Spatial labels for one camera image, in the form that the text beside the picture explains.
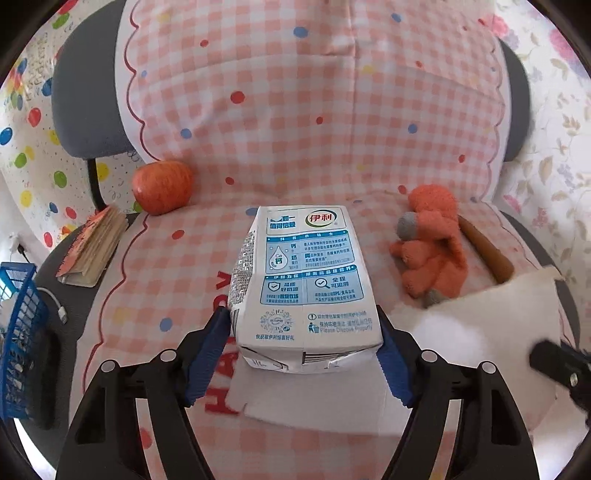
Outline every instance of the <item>charging cable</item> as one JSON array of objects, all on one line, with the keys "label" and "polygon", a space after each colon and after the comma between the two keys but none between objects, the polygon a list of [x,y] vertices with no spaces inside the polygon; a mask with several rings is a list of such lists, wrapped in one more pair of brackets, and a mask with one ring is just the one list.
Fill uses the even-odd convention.
[{"label": "charging cable", "polygon": [[51,299],[55,302],[56,306],[57,306],[57,314],[61,320],[62,323],[66,323],[68,321],[68,315],[66,313],[66,309],[61,305],[60,301],[57,299],[57,297],[53,294],[52,291],[47,290],[44,287],[37,287],[38,291],[42,291],[47,293]]}]

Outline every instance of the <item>orange plush toy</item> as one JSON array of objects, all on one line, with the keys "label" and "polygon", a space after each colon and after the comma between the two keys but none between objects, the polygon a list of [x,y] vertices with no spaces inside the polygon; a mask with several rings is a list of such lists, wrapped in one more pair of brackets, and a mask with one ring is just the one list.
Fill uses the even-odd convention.
[{"label": "orange plush toy", "polygon": [[400,240],[390,246],[408,270],[402,284],[414,298],[430,306],[458,297],[468,275],[460,243],[457,201],[441,185],[421,185],[408,195],[412,212],[398,221]]}]

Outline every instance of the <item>small book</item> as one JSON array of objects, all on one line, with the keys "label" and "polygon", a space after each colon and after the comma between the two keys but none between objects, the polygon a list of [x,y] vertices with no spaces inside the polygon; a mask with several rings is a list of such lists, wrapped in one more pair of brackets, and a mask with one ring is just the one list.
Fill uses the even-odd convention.
[{"label": "small book", "polygon": [[62,260],[57,279],[68,285],[94,287],[127,227],[127,217],[116,205],[90,217]]}]

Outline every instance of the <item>blue basket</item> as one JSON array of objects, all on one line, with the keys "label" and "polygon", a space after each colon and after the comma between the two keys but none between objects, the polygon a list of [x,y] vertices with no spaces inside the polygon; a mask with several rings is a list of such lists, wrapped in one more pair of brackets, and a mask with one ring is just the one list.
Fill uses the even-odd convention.
[{"label": "blue basket", "polygon": [[36,331],[47,323],[48,310],[33,283],[36,267],[0,264],[0,299],[17,296],[0,358],[0,417],[26,419],[26,377],[32,364]]}]

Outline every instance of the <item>polka dot wallpaper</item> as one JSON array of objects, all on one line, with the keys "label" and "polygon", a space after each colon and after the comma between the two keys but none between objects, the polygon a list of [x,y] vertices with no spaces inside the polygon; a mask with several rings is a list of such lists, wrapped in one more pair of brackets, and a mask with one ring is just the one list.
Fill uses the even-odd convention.
[{"label": "polka dot wallpaper", "polygon": [[[54,66],[66,38],[108,2],[67,1],[31,39],[0,89],[0,174],[35,236],[48,249],[95,211],[85,162],[65,152],[54,129]],[[97,159],[106,203],[116,203],[126,212],[141,210],[131,194],[131,176],[141,164],[134,152]]]}]

